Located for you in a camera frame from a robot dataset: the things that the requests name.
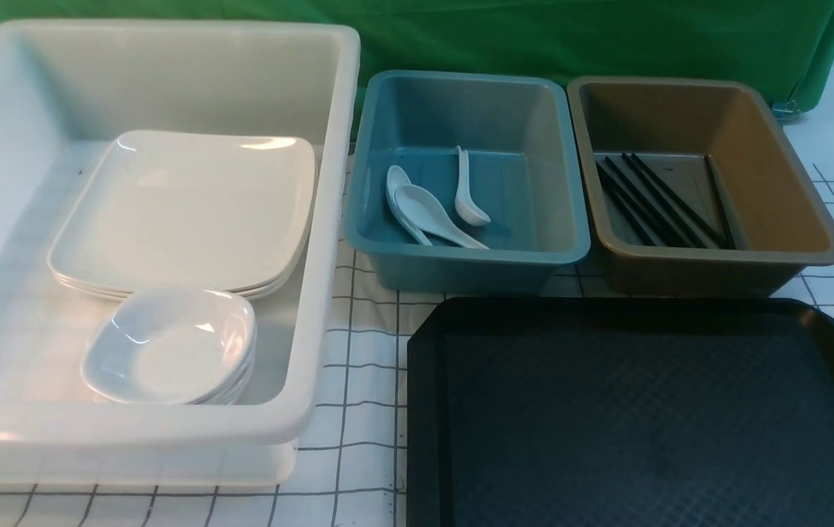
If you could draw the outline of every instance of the blue bin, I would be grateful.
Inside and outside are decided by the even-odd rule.
[[[455,212],[456,146],[469,151],[474,202],[491,223]],[[387,169],[401,166],[451,219],[491,250],[420,246],[387,205]],[[346,203],[346,239],[387,289],[538,294],[590,246],[587,206],[563,89],[523,77],[386,71],[368,84]]]

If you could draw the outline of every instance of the white tablecloth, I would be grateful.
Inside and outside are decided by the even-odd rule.
[[[834,169],[808,169],[834,214]],[[588,260],[563,269],[548,290],[613,296]],[[834,316],[834,267],[805,270],[777,296]],[[0,527],[403,527],[406,341],[443,300],[384,290],[368,258],[340,239],[319,402],[287,483],[242,494],[211,487],[0,488]]]

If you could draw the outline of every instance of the black object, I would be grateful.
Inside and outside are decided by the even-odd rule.
[[[619,183],[625,186],[625,189],[628,189],[628,192],[631,193],[631,197],[638,201],[638,204],[641,204],[641,208],[645,210],[649,217],[653,220],[653,223],[648,223],[652,229],[657,231],[658,237],[660,237],[664,243],[666,243],[669,247],[690,247],[687,242],[685,242],[684,238],[680,236],[680,233],[677,233],[677,230],[674,230],[674,227],[671,227],[670,223],[667,223],[667,220],[664,216],[661,216],[661,213],[658,212],[657,208],[651,204],[651,201],[648,201],[647,198],[644,197],[644,194],[641,194],[641,191],[628,180],[628,177],[625,176],[623,171],[615,165],[614,161],[611,160],[610,157],[605,157],[605,164],[608,165],[608,169],[615,173],[615,176],[618,177]]]
[[[707,245],[704,244],[704,241],[700,240],[700,236],[697,236],[697,233],[695,233],[695,231],[693,231],[693,229],[684,221],[683,217],[677,213],[677,210],[674,210],[670,201],[667,201],[667,198],[658,192],[654,183],[651,183],[648,176],[644,175],[644,171],[642,171],[641,168],[631,160],[631,157],[628,157],[628,154],[622,154],[622,160],[625,161],[625,164],[628,165],[632,173],[638,177],[638,180],[640,180],[641,184],[643,184],[645,189],[648,190],[648,193],[650,193],[655,201],[660,204],[661,208],[664,209],[664,213],[671,218],[671,221],[674,221],[674,224],[681,230],[681,233],[684,233],[685,238],[687,238],[690,242],[690,246],[694,247],[694,249],[707,249]]]
[[[641,223],[638,222],[638,219],[631,214],[631,209],[635,209],[638,211],[638,214],[641,214],[641,210],[638,209],[638,204],[634,203],[634,201],[631,200],[631,197],[625,193],[625,190],[615,183],[615,180],[608,175],[607,171],[605,171],[598,164],[595,165],[595,167],[598,169],[598,177],[600,177],[602,187],[604,187],[606,193],[608,194],[608,199],[610,199],[611,202],[618,208],[618,211],[622,213],[622,217],[624,217],[625,221],[628,222],[631,230],[634,231],[638,239],[641,240],[641,243],[653,247],[655,244],[654,240],[651,240],[651,236],[648,236],[648,233],[641,227]]]
[[[719,195],[719,184],[715,180],[715,167],[712,166],[711,156],[704,156],[704,164],[707,165],[707,177],[709,178],[712,189],[712,196],[715,197],[715,208],[717,208],[719,213],[719,225],[721,225],[722,233],[726,237],[726,247],[727,249],[735,249],[735,238],[732,237],[732,229],[729,226],[729,215],[726,214],[726,205],[722,201],[722,196]]]
[[[408,344],[410,527],[834,527],[834,321],[457,298]]]
[[[674,200],[674,203],[677,203],[677,206],[684,211],[684,213],[689,217],[689,219],[693,220],[693,222],[697,224],[697,227],[699,227],[700,230],[702,230],[704,233],[707,233],[707,236],[710,237],[711,240],[713,240],[721,249],[729,248],[729,245],[726,243],[725,238],[719,236],[717,231],[714,231],[712,227],[710,227],[709,223],[707,223],[706,220],[702,219],[702,217],[700,217],[700,214],[697,214],[697,211],[693,210],[693,207],[687,204],[687,201],[682,200],[681,197],[678,196],[678,194],[675,193],[674,190],[667,185],[667,183],[664,183],[664,180],[661,179],[661,177],[658,176],[653,170],[651,170],[651,167],[649,167],[647,163],[641,160],[641,158],[638,157],[637,154],[631,154],[631,160],[633,160],[634,163],[638,165],[638,167],[644,170],[644,172],[647,173],[648,177],[650,177],[651,180],[654,181],[654,183],[656,183],[660,187],[660,189],[663,190],[665,194],[667,194],[669,198]],[[721,197],[719,197],[718,193],[715,194],[715,200],[719,201],[719,206],[722,207],[722,200]]]

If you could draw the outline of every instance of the stack of plates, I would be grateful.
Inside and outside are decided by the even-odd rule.
[[[265,296],[302,254],[315,184],[316,154],[299,138],[127,132],[91,175],[49,268],[112,299],[180,283]]]
[[[139,291],[93,334],[81,376],[101,403],[232,404],[253,374],[255,344],[242,297]]]

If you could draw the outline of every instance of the white ceramic spoon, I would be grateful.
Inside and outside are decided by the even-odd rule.
[[[456,146],[459,156],[459,184],[456,187],[456,214],[473,227],[481,227],[491,222],[485,211],[478,208],[469,192],[469,153]]]
[[[403,216],[406,216],[417,229],[450,240],[467,249],[488,249],[483,243],[456,227],[450,220],[450,215],[446,214],[443,204],[436,196],[430,194],[429,190],[415,184],[402,184],[397,187],[394,197]]]
[[[397,223],[403,225],[407,233],[410,233],[410,236],[413,236],[417,242],[420,244],[433,244],[423,231],[417,229],[417,226],[414,226],[410,220],[407,220],[407,216],[404,216],[401,213],[401,208],[397,206],[397,198],[394,197],[394,193],[397,187],[402,186],[402,184],[411,184],[410,178],[407,177],[407,173],[401,167],[391,165],[390,169],[387,169],[387,204],[390,206],[390,212],[396,217]]]

